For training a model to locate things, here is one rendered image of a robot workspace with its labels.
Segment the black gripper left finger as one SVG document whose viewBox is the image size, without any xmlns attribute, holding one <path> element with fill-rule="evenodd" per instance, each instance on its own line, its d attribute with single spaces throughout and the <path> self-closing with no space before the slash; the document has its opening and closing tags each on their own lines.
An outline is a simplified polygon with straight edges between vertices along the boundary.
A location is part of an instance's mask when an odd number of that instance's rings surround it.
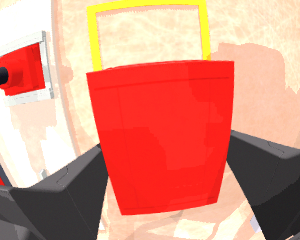
<svg viewBox="0 0 300 240">
<path fill-rule="evenodd" d="M 0 220 L 38 240 L 97 240 L 109 183 L 101 143 L 30 187 L 0 184 Z"/>
</svg>

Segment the white rectangular block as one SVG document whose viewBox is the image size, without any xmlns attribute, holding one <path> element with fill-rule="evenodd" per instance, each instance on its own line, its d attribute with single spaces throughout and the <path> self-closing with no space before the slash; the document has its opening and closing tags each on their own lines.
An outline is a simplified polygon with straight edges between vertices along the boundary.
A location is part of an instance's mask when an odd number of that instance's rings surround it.
<svg viewBox="0 0 300 240">
<path fill-rule="evenodd" d="M 251 225 L 251 227 L 253 227 L 254 233 L 261 232 L 261 227 L 259 227 L 257 220 L 255 220 L 255 215 L 253 215 L 253 217 L 251 217 L 250 225 Z"/>
</svg>

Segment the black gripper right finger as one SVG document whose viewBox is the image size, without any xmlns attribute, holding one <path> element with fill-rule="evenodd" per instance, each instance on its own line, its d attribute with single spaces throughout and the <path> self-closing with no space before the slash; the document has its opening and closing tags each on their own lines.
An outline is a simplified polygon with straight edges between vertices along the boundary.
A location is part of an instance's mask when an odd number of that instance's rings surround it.
<svg viewBox="0 0 300 240">
<path fill-rule="evenodd" d="M 300 215 L 300 149 L 230 129 L 227 164 L 266 240 L 287 240 Z"/>
</svg>

